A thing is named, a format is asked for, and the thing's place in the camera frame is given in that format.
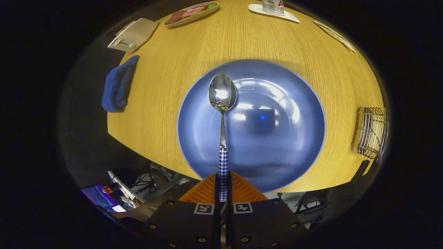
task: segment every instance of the blue plate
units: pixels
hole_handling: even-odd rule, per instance
[[[238,60],[211,69],[189,89],[177,135],[201,178],[218,171],[221,114],[208,100],[216,74],[231,77],[237,101],[225,115],[229,169],[262,192],[297,180],[322,150],[326,119],[314,90],[291,70],[267,61]]]

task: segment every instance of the wooden table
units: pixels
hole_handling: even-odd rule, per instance
[[[283,65],[318,94],[326,115],[323,150],[301,178],[276,192],[323,189],[349,182],[364,156],[351,150],[358,107],[383,108],[380,88],[367,61],[320,29],[313,19],[285,8],[300,23],[249,11],[253,0],[219,0],[202,19],[164,27],[121,63],[140,55],[128,105],[108,113],[108,132],[144,157],[181,174],[199,177],[179,148],[176,121],[187,90],[210,69],[239,59]]]

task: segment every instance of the blue gingham handle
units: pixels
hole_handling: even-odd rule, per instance
[[[218,154],[218,178],[220,179],[219,200],[221,202],[228,200],[228,187],[226,185],[228,173],[228,151],[220,151]]]

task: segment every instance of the meat slice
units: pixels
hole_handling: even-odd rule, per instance
[[[169,24],[173,24],[173,23],[176,23],[176,22],[182,20],[183,19],[182,16],[184,13],[186,13],[186,11],[184,11],[184,10],[179,10],[179,11],[174,12],[165,24],[169,25]]]
[[[208,5],[195,7],[193,9],[188,10],[186,13],[183,14],[183,18],[190,17],[192,14],[194,14],[197,11],[202,11],[208,8]]]

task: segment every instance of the spoon bowl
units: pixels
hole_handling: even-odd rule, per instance
[[[226,74],[215,75],[209,84],[208,98],[212,107],[224,115],[237,99],[237,89],[232,79]]]

